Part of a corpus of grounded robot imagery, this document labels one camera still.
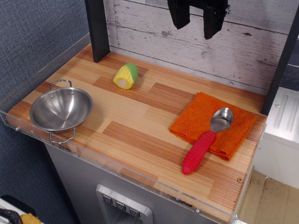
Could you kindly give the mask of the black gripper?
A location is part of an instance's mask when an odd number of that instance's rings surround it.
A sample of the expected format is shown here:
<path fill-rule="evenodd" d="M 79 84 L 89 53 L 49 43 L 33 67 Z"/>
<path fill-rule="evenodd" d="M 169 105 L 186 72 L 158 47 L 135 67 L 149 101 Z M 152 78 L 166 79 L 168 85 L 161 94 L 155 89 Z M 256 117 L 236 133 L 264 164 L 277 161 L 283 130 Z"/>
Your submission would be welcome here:
<path fill-rule="evenodd" d="M 222 29 L 227 0 L 167 0 L 174 26 L 181 29 L 190 23 L 190 7 L 203 10 L 204 38 L 211 39 Z"/>

